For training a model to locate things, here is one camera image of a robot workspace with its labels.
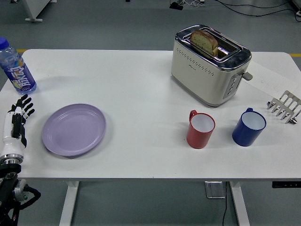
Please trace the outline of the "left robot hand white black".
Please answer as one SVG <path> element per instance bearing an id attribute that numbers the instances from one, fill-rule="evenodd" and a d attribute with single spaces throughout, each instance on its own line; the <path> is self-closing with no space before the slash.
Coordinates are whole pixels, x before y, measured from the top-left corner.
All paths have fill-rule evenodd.
<path id="1" fill-rule="evenodd" d="M 1 156 L 23 159 L 27 146 L 25 138 L 26 120 L 35 112 L 32 98 L 27 94 L 20 97 L 5 115 L 3 129 L 4 149 Z"/>

